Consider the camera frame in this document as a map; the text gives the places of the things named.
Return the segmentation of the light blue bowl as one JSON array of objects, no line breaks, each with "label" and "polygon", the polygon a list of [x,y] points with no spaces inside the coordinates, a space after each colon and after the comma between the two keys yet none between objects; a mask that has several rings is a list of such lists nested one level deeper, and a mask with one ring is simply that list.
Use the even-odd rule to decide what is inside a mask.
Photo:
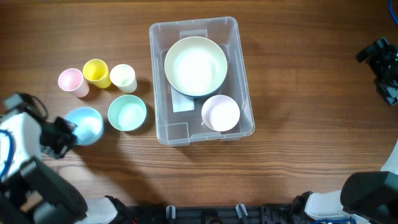
[{"label": "light blue bowl", "polygon": [[73,134],[76,145],[89,146],[98,141],[104,133],[104,121],[101,114],[91,107],[80,107],[70,111],[64,118],[76,125]]}]

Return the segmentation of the dark blue large bowl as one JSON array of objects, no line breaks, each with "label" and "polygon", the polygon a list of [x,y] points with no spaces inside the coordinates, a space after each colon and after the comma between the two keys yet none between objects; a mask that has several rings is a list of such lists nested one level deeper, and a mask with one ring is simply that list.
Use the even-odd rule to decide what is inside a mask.
[{"label": "dark blue large bowl", "polygon": [[190,98],[204,98],[210,95],[215,94],[217,91],[220,91],[225,84],[226,80],[222,82],[215,82],[214,80],[210,80],[209,82],[177,82],[175,85],[170,83],[172,89],[176,90],[178,93],[183,96],[187,96]]}]

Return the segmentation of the cream large bowl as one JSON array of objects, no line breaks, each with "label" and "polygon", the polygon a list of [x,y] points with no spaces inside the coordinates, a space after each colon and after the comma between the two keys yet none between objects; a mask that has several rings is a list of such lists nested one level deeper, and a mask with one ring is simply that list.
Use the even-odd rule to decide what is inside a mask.
[{"label": "cream large bowl", "polygon": [[168,82],[222,82],[228,61],[221,47],[210,39],[186,37],[171,46],[165,56],[164,72]]}]

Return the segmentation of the pink bowl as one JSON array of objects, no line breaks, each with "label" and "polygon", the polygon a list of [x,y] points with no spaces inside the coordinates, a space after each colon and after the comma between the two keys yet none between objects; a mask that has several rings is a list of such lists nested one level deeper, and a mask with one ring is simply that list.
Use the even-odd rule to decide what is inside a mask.
[{"label": "pink bowl", "polygon": [[217,132],[233,129],[240,119],[240,114],[237,102],[226,95],[215,95],[208,98],[201,109],[204,123]]}]

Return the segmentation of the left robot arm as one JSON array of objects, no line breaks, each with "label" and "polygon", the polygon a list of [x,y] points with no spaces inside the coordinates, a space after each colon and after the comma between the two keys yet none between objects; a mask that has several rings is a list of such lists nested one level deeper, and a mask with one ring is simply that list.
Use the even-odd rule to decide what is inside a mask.
[{"label": "left robot arm", "polygon": [[117,223],[111,197],[85,199],[48,167],[42,154],[61,159],[73,147],[76,125],[47,120],[46,107],[27,93],[4,100],[1,115],[2,223]]}]

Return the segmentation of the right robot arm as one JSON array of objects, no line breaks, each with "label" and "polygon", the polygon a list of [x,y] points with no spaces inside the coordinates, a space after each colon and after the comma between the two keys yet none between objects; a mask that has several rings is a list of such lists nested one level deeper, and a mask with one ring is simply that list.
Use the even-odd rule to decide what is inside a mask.
[{"label": "right robot arm", "polygon": [[[376,90],[390,106],[397,104],[397,46],[381,38],[356,56],[376,76]],[[349,176],[342,189],[306,192],[288,206],[290,223],[397,223],[397,149],[376,172]]]}]

